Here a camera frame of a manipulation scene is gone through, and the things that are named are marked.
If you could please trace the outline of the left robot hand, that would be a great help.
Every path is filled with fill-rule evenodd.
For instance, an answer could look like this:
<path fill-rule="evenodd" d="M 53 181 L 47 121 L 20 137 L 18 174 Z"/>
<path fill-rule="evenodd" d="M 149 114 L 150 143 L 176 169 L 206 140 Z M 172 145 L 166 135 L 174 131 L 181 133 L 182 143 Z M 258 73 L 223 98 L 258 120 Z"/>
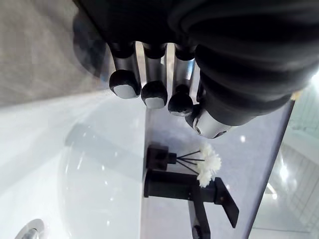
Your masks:
<path fill-rule="evenodd" d="M 200 69 L 186 115 L 216 138 L 287 103 L 319 68 L 316 0 L 79 0 L 110 48 L 174 43 Z"/>

